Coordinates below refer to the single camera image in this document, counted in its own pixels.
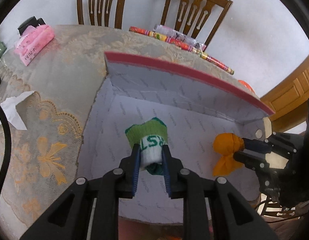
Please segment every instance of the bolt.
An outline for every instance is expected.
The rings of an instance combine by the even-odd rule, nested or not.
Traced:
[[[219,177],[217,178],[217,182],[220,184],[225,184],[227,182],[227,179],[225,177]]]
[[[190,174],[190,171],[188,169],[181,169],[180,170],[180,174],[181,175],[189,175]]]
[[[124,172],[124,171],[123,171],[123,169],[121,169],[121,168],[116,168],[116,169],[113,170],[113,173],[114,173],[115,175],[121,175],[123,172]]]
[[[83,178],[83,177],[78,178],[78,179],[76,179],[76,183],[77,183],[78,185],[85,184],[85,183],[86,183],[86,179]]]

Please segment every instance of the lace tablecloth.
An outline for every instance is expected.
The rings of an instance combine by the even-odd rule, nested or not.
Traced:
[[[11,239],[18,239],[76,177],[83,129],[106,76],[104,51],[180,63],[252,94],[197,55],[147,36],[84,25],[59,25],[54,30],[55,39],[28,67],[11,50],[0,68],[0,103],[22,92],[36,91],[17,106],[28,130],[10,126],[12,156],[0,200],[0,226]],[[3,153],[0,126],[0,166]]]

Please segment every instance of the cabinet door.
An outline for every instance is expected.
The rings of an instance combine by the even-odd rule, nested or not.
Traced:
[[[284,81],[261,98],[276,113],[269,117],[273,131],[285,131],[305,120],[302,106],[309,98],[309,56]]]

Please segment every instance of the green and white sock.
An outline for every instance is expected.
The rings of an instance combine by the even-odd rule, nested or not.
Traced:
[[[167,144],[167,126],[157,117],[143,124],[134,124],[126,131],[130,147],[140,144],[140,168],[147,169],[150,174],[162,175],[162,145]]]

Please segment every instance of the pink package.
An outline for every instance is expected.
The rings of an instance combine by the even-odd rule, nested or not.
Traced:
[[[15,53],[28,66],[34,57],[54,38],[53,29],[49,25],[40,25],[37,28],[28,26],[24,35],[16,44]]]

